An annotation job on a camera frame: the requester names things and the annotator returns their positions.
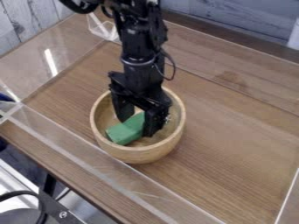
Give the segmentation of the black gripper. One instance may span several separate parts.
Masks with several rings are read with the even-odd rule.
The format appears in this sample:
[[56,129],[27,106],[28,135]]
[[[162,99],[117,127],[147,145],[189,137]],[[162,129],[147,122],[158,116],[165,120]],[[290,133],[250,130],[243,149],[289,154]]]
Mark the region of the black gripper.
[[143,136],[153,137],[165,127],[173,100],[163,90],[165,58],[146,61],[122,59],[125,71],[111,71],[110,91],[118,120],[123,123],[135,113],[145,112]]

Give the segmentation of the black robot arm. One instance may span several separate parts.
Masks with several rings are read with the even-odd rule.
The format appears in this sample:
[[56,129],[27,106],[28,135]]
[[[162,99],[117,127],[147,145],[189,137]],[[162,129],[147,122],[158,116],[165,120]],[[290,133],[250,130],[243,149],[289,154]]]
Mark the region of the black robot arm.
[[173,100],[163,91],[167,38],[161,4],[151,0],[59,0],[79,14],[102,10],[117,25],[125,71],[108,73],[118,119],[123,122],[145,111],[143,135],[151,137],[165,126]]

